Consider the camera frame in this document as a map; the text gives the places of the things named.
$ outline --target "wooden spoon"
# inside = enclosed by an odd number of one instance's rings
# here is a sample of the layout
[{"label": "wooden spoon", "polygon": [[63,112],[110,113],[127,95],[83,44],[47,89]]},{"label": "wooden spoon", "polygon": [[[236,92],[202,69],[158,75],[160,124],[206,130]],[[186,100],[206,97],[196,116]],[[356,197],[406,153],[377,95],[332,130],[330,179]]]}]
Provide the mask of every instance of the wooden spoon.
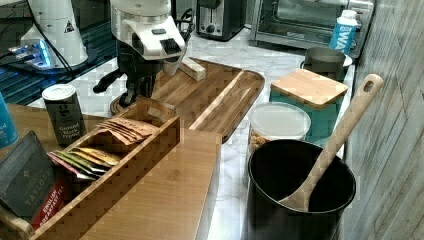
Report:
[{"label": "wooden spoon", "polygon": [[308,211],[312,191],[382,86],[380,76],[370,74],[365,77],[306,180],[294,193],[278,201],[280,204],[299,211]]}]

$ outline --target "blue bottle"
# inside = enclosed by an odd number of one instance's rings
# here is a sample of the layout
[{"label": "blue bottle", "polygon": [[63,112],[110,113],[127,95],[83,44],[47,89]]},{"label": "blue bottle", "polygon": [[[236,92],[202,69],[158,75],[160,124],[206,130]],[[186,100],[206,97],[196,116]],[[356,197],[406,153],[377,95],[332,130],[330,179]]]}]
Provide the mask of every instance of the blue bottle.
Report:
[{"label": "blue bottle", "polygon": [[330,48],[339,50],[346,55],[349,54],[357,26],[356,12],[343,10],[342,15],[337,18],[333,36],[330,40]]},{"label": "blue bottle", "polygon": [[17,140],[18,132],[0,93],[0,149],[14,144]]}]

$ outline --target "gray wall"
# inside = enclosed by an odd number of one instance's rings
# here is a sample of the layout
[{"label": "gray wall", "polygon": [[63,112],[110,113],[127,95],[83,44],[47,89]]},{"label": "gray wall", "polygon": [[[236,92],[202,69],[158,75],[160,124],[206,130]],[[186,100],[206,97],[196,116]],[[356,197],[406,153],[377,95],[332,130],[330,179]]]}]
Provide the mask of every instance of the gray wall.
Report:
[{"label": "gray wall", "polygon": [[344,212],[344,239],[424,237],[424,1],[380,0],[357,85],[385,86],[349,139],[357,195]]}]

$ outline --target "teal canister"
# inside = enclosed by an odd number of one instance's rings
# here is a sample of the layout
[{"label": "teal canister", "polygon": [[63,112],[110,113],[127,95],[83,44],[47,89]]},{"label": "teal canister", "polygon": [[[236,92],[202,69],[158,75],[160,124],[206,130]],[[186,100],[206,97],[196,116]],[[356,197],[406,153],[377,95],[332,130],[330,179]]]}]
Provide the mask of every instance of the teal canister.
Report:
[{"label": "teal canister", "polygon": [[18,141],[18,132],[10,117],[9,110],[0,93],[0,149],[9,147]]}]

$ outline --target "black canister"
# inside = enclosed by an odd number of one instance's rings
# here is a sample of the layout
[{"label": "black canister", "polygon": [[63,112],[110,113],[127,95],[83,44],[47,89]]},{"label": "black canister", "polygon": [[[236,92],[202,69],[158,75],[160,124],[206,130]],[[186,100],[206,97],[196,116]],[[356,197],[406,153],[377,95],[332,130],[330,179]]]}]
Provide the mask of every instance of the black canister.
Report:
[{"label": "black canister", "polygon": [[42,93],[59,145],[67,146],[86,133],[75,88],[56,84]]},{"label": "black canister", "polygon": [[297,140],[263,144],[248,164],[250,185],[243,240],[331,240],[344,209],[352,202],[355,178],[336,157],[315,187],[309,212],[277,201],[306,179],[322,148]]}]

